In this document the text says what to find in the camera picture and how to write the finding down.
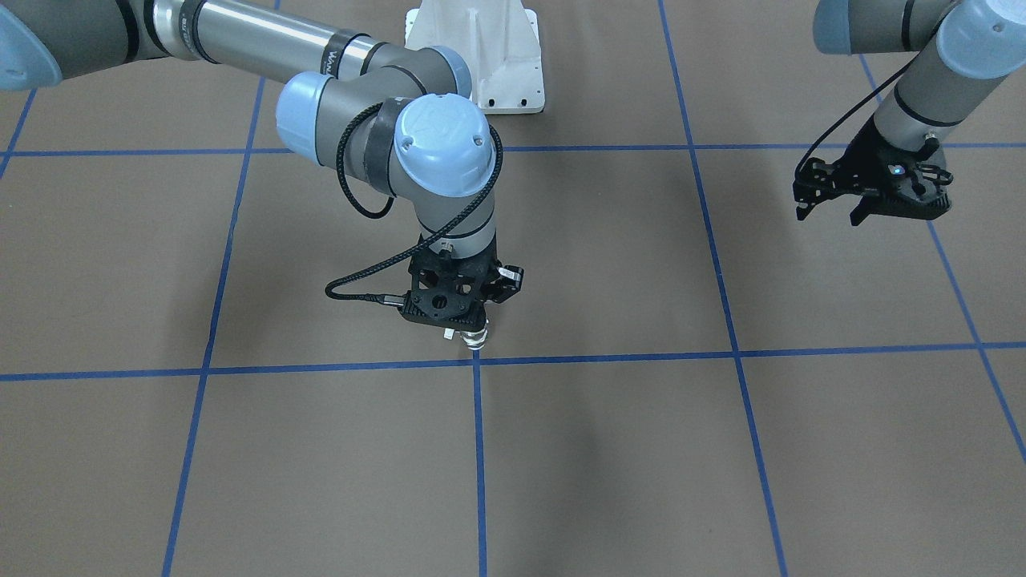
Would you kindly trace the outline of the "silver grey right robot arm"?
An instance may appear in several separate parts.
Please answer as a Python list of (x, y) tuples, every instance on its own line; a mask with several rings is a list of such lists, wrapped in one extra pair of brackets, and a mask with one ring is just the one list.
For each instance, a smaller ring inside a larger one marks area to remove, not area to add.
[[(521, 295), (490, 307), (503, 337), (641, 331), (723, 340), (702, 240), (663, 10), (712, 41), (765, 56), (762, 32), (800, 36), (806, 1), (539, 1), (551, 102), (498, 117), (509, 154), (497, 186), (502, 260)], [(336, 176), (274, 153), (279, 82), (211, 63), (132, 63), (2, 97), (2, 353), (118, 364), (198, 361), (216, 322), (231, 347), (413, 339), (371, 305), (327, 300), (330, 278), (415, 240), (413, 209), (349, 208)]]

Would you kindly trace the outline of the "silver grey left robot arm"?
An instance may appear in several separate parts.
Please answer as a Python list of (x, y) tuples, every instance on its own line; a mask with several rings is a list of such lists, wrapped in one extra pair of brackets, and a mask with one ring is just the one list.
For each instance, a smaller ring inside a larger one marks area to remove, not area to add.
[(805, 154), (793, 180), (796, 216), (856, 195), (868, 216), (935, 220), (951, 208), (942, 143), (1024, 65), (1022, 1), (821, 1), (813, 24), (822, 54), (911, 54), (882, 83), (887, 97), (827, 162)]

